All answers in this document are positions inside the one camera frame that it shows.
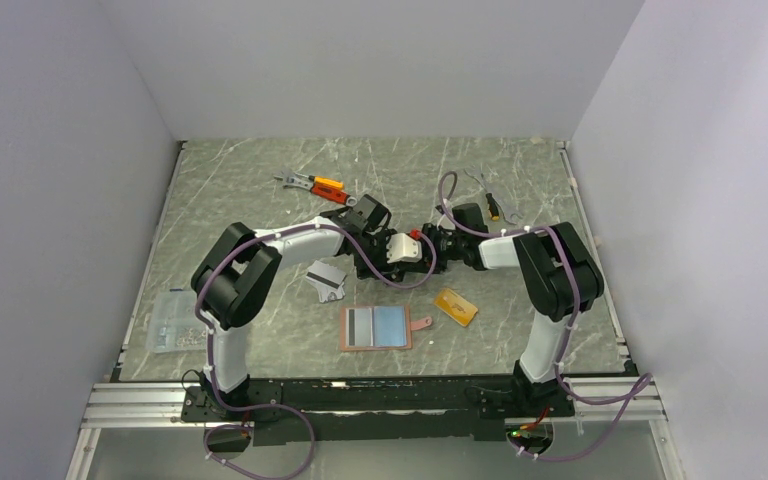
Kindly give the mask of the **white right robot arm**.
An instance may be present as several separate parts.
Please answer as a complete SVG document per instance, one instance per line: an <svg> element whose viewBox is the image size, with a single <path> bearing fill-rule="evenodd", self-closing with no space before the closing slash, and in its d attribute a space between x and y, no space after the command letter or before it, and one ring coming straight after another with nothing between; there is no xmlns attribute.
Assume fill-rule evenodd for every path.
<svg viewBox="0 0 768 480"><path fill-rule="evenodd" d="M421 228L434 247L437 269L459 261L477 271L516 269L522 276L535 317L510 392L517 411L534 415L548 404L550 391L561 387L571 331L578 315L603 296L603 274L568 222L491 233L482 222L462 224L451 211L444 218Z"/></svg>

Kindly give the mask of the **brown leather card holder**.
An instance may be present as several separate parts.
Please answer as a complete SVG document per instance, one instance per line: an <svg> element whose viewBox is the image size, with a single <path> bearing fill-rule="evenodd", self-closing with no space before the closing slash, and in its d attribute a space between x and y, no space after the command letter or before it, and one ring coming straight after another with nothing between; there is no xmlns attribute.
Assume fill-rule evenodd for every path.
<svg viewBox="0 0 768 480"><path fill-rule="evenodd" d="M348 347L346 344L346 312L350 308L373 309L374 315L374 345L372 347ZM340 344L344 352L408 350L413 347L414 332L429 328L433 324L430 316L411 319L410 309L406 305L399 306L350 306L340 312Z"/></svg>

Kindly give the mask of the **silver magnetic stripe card stack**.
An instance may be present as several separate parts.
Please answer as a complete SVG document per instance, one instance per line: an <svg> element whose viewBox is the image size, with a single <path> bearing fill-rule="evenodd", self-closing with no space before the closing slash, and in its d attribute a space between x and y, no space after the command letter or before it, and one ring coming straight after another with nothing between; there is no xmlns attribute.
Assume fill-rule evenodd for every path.
<svg viewBox="0 0 768 480"><path fill-rule="evenodd" d="M305 280L312 285L320 303L330 303L345 297L346 273L332 265L314 261L306 270Z"/></svg>

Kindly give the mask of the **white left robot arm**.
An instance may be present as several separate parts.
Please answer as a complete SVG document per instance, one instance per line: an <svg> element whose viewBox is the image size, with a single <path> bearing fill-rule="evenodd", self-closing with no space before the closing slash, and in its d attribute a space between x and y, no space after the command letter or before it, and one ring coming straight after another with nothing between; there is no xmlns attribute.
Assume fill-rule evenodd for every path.
<svg viewBox="0 0 768 480"><path fill-rule="evenodd" d="M382 203L365 195L353 206L280 229L257 230L241 222L226 228L191 278L195 313L207 331L201 384L218 417L235 419L249 403L249 323L263 308L279 271L349 254L361 264L376 261L381 270L390 218Z"/></svg>

